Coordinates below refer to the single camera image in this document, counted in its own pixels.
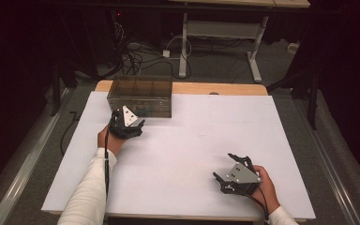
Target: white metal frame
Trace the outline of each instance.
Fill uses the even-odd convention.
[[[261,23],[237,22],[201,22],[189,21],[188,14],[184,13],[183,41],[180,56],[179,77],[187,76],[187,36],[205,36],[219,38],[253,38],[255,45],[252,52],[247,52],[247,58],[255,83],[262,82],[262,76],[257,67],[256,55],[267,25],[268,17],[263,17]]]

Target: wire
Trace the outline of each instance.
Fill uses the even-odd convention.
[[[63,133],[63,136],[61,136],[61,139],[60,139],[60,152],[61,152],[61,155],[64,156],[65,152],[64,152],[64,147],[63,147],[63,142],[64,142],[64,138],[66,137],[66,134],[67,132],[69,131],[69,129],[72,127],[72,125],[75,123],[75,122],[78,122],[80,121],[81,119],[81,116],[79,116],[78,118],[76,117],[77,116],[77,112],[69,112],[69,113],[72,113],[73,116],[72,116],[72,121],[71,123],[68,125],[68,127],[66,128],[66,130],[64,131]]]
[[[174,41],[175,39],[178,39],[178,38],[181,38],[181,39],[185,40],[185,41],[188,43],[188,45],[189,45],[189,53],[187,54],[187,56],[191,55],[191,49],[192,49],[191,43],[189,43],[189,41],[188,41],[187,39],[185,39],[185,38],[183,38],[183,37],[180,37],[180,36],[177,36],[177,37],[172,38],[172,39],[169,41],[168,45],[166,46],[166,50],[169,49],[169,45],[172,43],[172,41]]]
[[[108,123],[107,126],[107,132],[105,135],[105,140],[104,140],[104,176],[105,176],[105,184],[106,184],[106,200],[108,199],[108,190],[110,188],[110,161],[109,161],[109,157],[108,157],[108,150],[107,150],[107,145],[108,145],[108,137],[110,134],[110,127],[111,127],[111,123],[113,122],[113,114],[111,116],[110,122]]]
[[[264,193],[263,193],[263,191],[262,191],[262,189],[261,189],[260,187],[259,187],[259,190],[260,190],[260,192],[261,192],[261,194],[262,194],[262,198],[264,199],[265,209],[263,209],[263,210],[264,210],[264,212],[266,213],[266,215],[265,215],[265,220],[268,220],[268,206],[267,206],[267,200],[265,199]]]

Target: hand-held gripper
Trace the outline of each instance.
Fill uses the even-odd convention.
[[[131,125],[138,119],[138,117],[124,106],[122,109],[112,111],[112,118],[110,120],[109,131],[118,139],[130,139],[142,135],[142,127],[145,120],[142,120],[136,127]]]

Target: wrist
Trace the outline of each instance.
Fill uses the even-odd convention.
[[[280,204],[278,201],[267,203],[268,215],[271,215],[279,207],[280,207]]]

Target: table leg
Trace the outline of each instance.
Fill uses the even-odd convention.
[[[183,38],[182,38],[182,47],[181,47],[180,65],[179,65],[180,78],[185,78],[187,74],[187,23],[188,23],[188,15],[184,13]]]
[[[249,61],[250,70],[252,72],[253,80],[255,83],[262,82],[262,76],[260,75],[259,69],[256,64],[256,54],[257,54],[257,51],[259,50],[260,43],[262,42],[262,37],[263,37],[267,22],[268,22],[268,17],[263,17],[262,22],[260,24],[259,31],[258,31],[256,39],[255,39],[254,49],[252,52],[247,53],[247,59]]]

